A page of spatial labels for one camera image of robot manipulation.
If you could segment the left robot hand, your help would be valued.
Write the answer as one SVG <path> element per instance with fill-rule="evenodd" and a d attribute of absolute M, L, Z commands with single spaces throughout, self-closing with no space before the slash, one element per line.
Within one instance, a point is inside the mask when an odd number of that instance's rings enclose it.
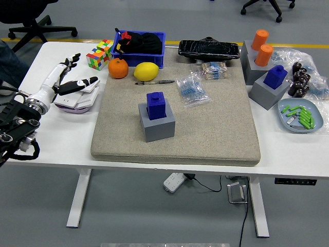
<path fill-rule="evenodd" d="M 27 97 L 26 103 L 41 114 L 48 112 L 51 103 L 66 112 L 86 112 L 97 98 L 98 77 L 62 83 L 64 76 L 76 66 L 79 57 L 80 54 L 75 54 L 57 64 L 40 89 Z"/>

